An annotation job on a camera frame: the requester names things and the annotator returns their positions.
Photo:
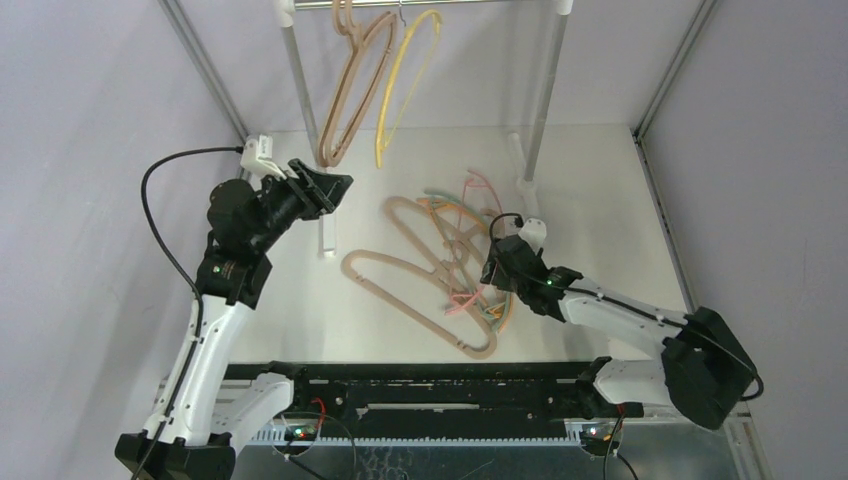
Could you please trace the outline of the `pink wire hanger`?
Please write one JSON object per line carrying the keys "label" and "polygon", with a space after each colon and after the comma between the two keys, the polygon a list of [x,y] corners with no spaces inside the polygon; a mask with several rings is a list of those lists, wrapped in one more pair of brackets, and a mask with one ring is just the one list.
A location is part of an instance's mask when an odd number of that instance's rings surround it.
{"label": "pink wire hanger", "polygon": [[[470,212],[472,208],[466,205],[468,192],[474,189],[486,190],[494,201],[496,212],[502,213],[503,207],[500,197],[490,180],[484,174],[472,168],[468,168],[466,172],[467,176],[463,181],[462,192],[457,203],[464,205],[465,210]],[[453,287],[450,287],[448,290],[449,305],[446,308],[444,315],[452,316],[461,311],[468,310],[480,298],[482,292],[482,287],[476,287],[472,293],[459,293],[458,291],[455,291]]]}

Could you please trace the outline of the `yellow wire hanger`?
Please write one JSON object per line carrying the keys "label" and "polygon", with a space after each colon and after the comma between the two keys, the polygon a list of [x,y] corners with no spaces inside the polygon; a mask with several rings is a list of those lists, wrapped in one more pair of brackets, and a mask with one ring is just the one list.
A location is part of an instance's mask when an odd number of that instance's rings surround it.
{"label": "yellow wire hanger", "polygon": [[380,101],[374,138],[377,169],[385,165],[389,149],[405,112],[439,46],[444,18],[438,9],[427,9],[404,23]]}

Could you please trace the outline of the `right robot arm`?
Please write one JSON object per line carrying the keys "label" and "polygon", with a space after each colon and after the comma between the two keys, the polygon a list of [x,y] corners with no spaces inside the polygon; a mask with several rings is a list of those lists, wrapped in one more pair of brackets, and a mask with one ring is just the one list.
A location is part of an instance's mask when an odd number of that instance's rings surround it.
{"label": "right robot arm", "polygon": [[604,289],[567,267],[548,267],[519,235],[493,238],[482,282],[517,295],[532,312],[618,339],[641,360],[601,356],[581,374],[579,406],[592,416],[618,404],[674,408],[716,430],[740,402],[763,395],[753,360],[723,317],[699,307],[662,309]]}

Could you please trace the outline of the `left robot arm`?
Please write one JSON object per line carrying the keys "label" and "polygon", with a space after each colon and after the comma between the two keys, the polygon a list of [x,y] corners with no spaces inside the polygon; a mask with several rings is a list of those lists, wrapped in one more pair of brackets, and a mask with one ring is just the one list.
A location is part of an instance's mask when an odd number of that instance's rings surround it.
{"label": "left robot arm", "polygon": [[280,373],[260,374],[228,405],[216,400],[233,345],[271,273],[269,250],[296,221],[334,212],[353,183],[293,159],[258,188],[231,179],[211,191],[211,230],[187,280],[192,310],[177,359],[142,430],[122,434],[114,450],[132,478],[229,479],[243,448],[273,416],[310,409],[311,388]]}

